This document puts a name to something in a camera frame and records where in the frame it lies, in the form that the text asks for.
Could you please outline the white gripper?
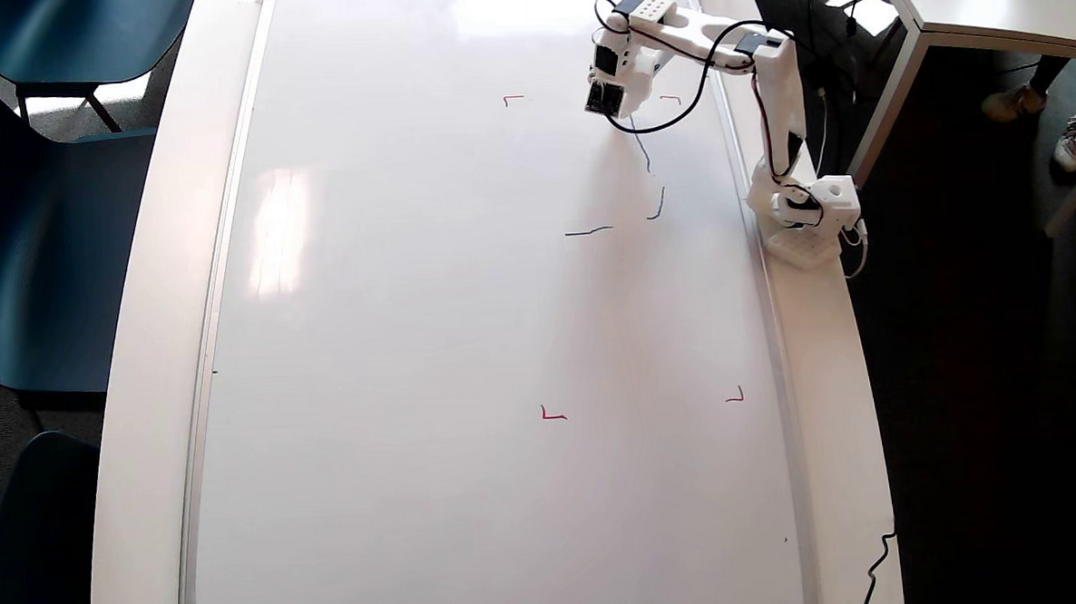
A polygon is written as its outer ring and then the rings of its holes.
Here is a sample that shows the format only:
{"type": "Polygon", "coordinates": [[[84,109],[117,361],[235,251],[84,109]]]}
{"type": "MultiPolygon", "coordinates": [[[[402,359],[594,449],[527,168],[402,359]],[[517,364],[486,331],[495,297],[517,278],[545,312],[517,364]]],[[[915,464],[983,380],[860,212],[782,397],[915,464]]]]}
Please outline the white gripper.
{"type": "Polygon", "coordinates": [[[672,60],[672,51],[660,47],[649,36],[635,30],[622,34],[601,27],[592,41],[591,112],[628,118],[650,98],[653,80],[672,60]]]}

